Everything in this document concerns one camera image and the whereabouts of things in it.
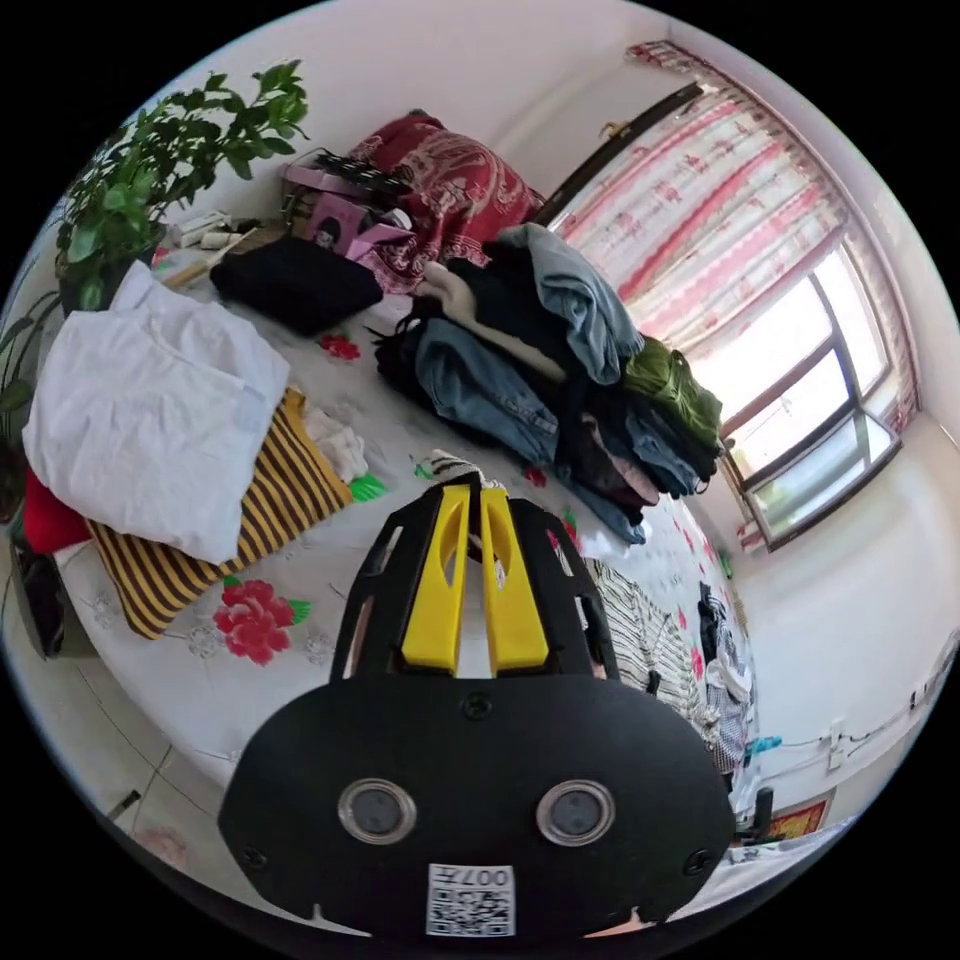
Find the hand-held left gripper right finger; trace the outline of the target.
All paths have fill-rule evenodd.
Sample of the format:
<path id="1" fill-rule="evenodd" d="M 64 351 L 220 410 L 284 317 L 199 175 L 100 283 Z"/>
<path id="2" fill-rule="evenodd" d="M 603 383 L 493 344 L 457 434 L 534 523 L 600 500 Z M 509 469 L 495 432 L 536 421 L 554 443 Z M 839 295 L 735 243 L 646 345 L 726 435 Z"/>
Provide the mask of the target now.
<path id="1" fill-rule="evenodd" d="M 548 643 L 507 493 L 480 492 L 483 601 L 494 673 L 540 672 Z"/>

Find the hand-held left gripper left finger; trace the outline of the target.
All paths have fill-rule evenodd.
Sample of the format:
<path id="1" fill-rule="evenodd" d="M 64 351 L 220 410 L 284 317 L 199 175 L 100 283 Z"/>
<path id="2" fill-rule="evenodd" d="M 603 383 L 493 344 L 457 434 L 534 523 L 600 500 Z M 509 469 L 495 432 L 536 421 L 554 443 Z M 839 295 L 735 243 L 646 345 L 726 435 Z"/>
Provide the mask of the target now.
<path id="1" fill-rule="evenodd" d="M 471 489 L 454 484 L 435 488 L 431 495 L 431 524 L 401 655 L 411 669 L 455 669 L 466 587 Z"/>

